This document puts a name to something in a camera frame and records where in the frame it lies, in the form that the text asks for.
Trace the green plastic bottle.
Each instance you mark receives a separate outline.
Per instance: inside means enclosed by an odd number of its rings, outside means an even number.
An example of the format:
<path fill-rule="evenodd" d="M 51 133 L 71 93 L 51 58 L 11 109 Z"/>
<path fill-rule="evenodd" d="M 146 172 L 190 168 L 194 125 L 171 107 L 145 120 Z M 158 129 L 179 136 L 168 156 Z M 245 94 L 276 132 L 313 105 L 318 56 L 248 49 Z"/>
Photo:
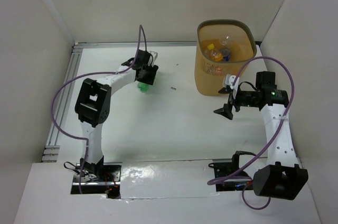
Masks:
<path fill-rule="evenodd" d="M 150 85 L 147 83 L 139 82 L 137 84 L 137 88 L 142 92 L 142 93 L 147 93 L 150 89 Z"/>

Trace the clear bottle blue label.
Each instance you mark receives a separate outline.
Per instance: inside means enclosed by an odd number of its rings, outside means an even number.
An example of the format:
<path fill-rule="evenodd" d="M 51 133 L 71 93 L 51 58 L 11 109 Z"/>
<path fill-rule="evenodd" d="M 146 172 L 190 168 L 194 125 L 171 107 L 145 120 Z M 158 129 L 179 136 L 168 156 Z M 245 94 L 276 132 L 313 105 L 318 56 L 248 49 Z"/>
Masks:
<path fill-rule="evenodd" d="M 221 48 L 222 61 L 228 62 L 231 58 L 231 50 L 229 48 Z"/>

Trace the clear bottle yellow cap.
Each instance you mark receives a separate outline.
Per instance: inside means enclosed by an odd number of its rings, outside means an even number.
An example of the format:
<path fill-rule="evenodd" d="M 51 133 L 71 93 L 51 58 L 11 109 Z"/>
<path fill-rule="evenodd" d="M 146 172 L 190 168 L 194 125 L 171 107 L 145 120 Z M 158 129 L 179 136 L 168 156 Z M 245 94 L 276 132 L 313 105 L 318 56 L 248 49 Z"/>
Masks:
<path fill-rule="evenodd" d="M 209 59 L 219 62 L 223 59 L 221 52 L 214 46 L 213 43 L 206 46 L 205 54 Z"/>

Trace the clear bottle orange white label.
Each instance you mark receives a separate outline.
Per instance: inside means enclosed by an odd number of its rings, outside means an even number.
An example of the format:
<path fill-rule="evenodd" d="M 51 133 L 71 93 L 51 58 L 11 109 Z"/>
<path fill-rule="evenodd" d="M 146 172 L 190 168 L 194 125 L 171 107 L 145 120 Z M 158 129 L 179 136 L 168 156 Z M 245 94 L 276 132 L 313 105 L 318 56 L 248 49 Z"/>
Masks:
<path fill-rule="evenodd" d="M 219 43 L 227 48 L 230 48 L 232 46 L 233 40 L 230 36 L 223 36 L 219 39 Z"/>

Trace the clear bottle red label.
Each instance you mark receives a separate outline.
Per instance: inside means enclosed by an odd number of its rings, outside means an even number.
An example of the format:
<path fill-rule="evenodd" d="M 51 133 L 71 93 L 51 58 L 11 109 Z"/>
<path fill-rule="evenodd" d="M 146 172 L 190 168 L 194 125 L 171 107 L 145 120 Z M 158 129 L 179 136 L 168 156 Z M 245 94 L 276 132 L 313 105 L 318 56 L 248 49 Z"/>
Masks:
<path fill-rule="evenodd" d="M 212 75 L 212 76 L 221 76 L 223 72 L 222 66 L 214 66 L 212 64 L 206 64 L 204 66 L 204 71 L 206 74 Z"/>

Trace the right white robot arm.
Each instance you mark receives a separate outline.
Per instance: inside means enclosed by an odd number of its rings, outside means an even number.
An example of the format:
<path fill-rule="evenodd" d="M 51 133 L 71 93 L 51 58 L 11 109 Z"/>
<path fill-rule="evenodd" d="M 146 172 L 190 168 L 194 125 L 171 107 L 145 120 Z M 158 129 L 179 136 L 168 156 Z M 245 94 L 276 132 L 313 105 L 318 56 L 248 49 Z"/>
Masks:
<path fill-rule="evenodd" d="M 258 108 L 263 117 L 267 159 L 258 154 L 237 151 L 230 165 L 230 177 L 247 174 L 252 179 L 255 195 L 260 197 L 294 200 L 308 180 L 308 171 L 302 168 L 295 154 L 289 126 L 289 98 L 275 84 L 275 73 L 262 71 L 256 74 L 252 91 L 240 89 L 235 75 L 226 75 L 222 90 L 229 93 L 228 102 L 214 111 L 233 119 L 233 111 L 240 108 Z"/>

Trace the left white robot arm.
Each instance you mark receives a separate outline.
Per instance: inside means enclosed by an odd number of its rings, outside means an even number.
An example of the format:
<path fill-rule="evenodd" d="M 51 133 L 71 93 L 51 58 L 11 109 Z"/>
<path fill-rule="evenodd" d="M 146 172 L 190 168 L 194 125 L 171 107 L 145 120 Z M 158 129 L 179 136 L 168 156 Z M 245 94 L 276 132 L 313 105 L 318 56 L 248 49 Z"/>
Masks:
<path fill-rule="evenodd" d="M 99 181 L 104 176 L 104 155 L 102 152 L 102 127 L 110 113 L 111 97 L 124 86 L 135 81 L 153 85 L 158 66 L 155 61 L 158 53 L 138 50 L 131 58 L 107 76 L 83 81 L 75 105 L 82 128 L 84 143 L 80 166 L 92 181 Z"/>

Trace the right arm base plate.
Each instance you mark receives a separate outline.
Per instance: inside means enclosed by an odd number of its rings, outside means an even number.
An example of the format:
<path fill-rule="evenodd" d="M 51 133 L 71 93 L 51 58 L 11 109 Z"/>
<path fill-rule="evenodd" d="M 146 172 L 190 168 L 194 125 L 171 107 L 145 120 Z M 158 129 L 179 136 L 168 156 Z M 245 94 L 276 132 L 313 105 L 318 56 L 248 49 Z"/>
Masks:
<path fill-rule="evenodd" d="M 235 161 L 216 161 L 208 164 L 208 167 L 214 172 L 214 179 L 219 179 L 221 177 L 229 176 L 237 169 L 240 169 L 244 166 L 252 156 L 242 155 L 239 157 L 238 164 Z M 252 179 L 254 174 L 262 169 L 266 165 L 265 158 L 259 158 L 249 167 L 245 168 L 243 171 L 235 175 L 234 177 L 226 180 L 222 184 L 215 184 L 217 192 L 221 191 L 241 191 L 246 185 L 249 185 L 248 189 L 252 190 Z"/>

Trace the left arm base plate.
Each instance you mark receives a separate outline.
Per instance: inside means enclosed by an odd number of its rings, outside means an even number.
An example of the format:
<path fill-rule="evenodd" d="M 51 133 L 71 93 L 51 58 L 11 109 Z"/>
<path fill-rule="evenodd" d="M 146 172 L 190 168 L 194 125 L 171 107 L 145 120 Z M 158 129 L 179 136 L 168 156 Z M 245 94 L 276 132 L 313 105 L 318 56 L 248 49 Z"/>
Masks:
<path fill-rule="evenodd" d="M 121 165 L 105 164 L 103 170 L 93 174 L 80 164 L 64 162 L 63 167 L 73 172 L 71 194 L 104 194 L 108 199 L 120 199 Z"/>

